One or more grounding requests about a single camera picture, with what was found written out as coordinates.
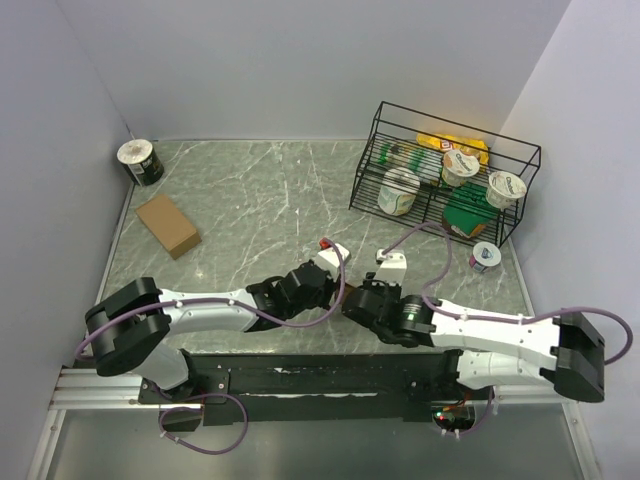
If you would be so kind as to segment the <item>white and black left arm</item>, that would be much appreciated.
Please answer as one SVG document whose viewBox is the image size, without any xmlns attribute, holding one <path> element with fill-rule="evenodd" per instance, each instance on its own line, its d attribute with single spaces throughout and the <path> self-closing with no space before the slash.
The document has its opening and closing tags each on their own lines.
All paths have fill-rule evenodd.
<svg viewBox="0 0 640 480">
<path fill-rule="evenodd" d="M 188 353 L 166 345 L 165 339 L 292 328 L 295 317 L 316 308 L 330 316 L 344 295 L 344 276 L 344 261 L 324 251 L 285 276 L 226 293 L 176 292 L 141 277 L 86 312 L 87 337 L 76 355 L 82 359 L 89 349 L 99 376 L 134 372 L 174 401 L 185 402 L 196 394 L 198 377 Z"/>
</svg>

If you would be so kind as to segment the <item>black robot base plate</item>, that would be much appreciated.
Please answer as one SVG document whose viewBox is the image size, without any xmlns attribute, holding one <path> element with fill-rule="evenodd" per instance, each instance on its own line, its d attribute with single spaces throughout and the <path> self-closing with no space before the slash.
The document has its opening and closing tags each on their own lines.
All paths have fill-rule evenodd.
<svg viewBox="0 0 640 480">
<path fill-rule="evenodd" d="M 194 354 L 195 378 L 160 393 L 145 380 L 143 405 L 187 404 L 206 426 L 260 421 L 401 419 L 429 422 L 439 405 L 485 401 L 487 387 L 458 382 L 460 352 L 429 354 Z"/>
</svg>

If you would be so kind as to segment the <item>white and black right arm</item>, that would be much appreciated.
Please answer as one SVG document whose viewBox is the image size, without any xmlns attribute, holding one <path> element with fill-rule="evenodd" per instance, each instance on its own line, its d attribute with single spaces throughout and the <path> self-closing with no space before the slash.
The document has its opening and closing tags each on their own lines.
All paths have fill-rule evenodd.
<svg viewBox="0 0 640 480">
<path fill-rule="evenodd" d="M 344 298 L 342 313 L 387 344 L 458 351 L 457 363 L 437 374 L 448 398 L 516 385 L 550 385 L 579 402 L 605 397 L 605 341 L 580 312 L 534 320 L 403 295 L 400 286 L 369 277 Z"/>
</svg>

